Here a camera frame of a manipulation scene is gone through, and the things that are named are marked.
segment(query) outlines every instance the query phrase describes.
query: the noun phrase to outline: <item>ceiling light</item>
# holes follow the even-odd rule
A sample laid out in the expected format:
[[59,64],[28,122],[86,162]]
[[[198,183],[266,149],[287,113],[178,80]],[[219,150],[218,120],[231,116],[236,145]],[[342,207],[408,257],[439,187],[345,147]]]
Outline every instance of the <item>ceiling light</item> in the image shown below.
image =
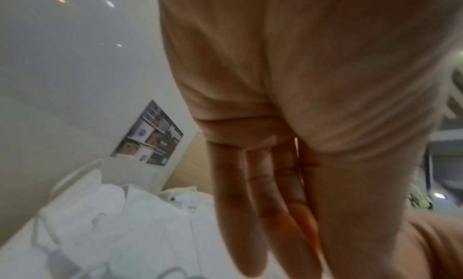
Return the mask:
[[444,199],[447,198],[443,194],[440,194],[440,193],[434,193],[434,195],[438,198],[444,198]]

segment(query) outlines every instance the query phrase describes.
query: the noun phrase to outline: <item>human hand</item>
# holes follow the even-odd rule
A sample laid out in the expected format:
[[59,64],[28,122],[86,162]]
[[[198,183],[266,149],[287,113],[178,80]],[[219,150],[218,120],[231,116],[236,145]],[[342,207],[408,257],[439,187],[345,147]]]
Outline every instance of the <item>human hand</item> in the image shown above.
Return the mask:
[[460,1],[160,0],[220,229],[245,275],[263,271],[269,248],[292,279],[319,277],[312,213],[336,277],[396,275],[404,197],[445,104],[439,72],[459,44]]

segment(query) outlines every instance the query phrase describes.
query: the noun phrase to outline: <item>wrinkled skin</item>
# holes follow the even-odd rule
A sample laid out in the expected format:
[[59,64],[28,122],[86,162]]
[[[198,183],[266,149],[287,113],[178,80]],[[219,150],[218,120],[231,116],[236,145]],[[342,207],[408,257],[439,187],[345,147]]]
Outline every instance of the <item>wrinkled skin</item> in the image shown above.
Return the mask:
[[433,257],[403,209],[445,104],[461,1],[160,0],[220,230],[245,275],[262,273],[267,250],[292,279],[319,278],[320,252],[336,278],[434,274],[409,266]]

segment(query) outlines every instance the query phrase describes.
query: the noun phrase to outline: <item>white wall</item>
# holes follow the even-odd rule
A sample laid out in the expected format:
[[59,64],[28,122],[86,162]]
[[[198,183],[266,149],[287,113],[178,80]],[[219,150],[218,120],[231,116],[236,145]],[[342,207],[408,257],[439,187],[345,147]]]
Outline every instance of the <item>white wall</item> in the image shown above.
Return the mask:
[[[0,242],[98,157],[105,182],[160,189],[198,131],[164,55],[157,0],[108,1],[0,0]],[[151,99],[184,133],[167,166],[111,158]]]

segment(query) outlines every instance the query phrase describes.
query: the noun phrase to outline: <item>black poster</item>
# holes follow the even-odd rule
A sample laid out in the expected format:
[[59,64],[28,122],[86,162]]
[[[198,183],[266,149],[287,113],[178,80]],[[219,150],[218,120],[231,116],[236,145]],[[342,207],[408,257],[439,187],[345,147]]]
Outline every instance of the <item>black poster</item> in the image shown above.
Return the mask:
[[182,137],[180,129],[152,100],[111,156],[165,166]]

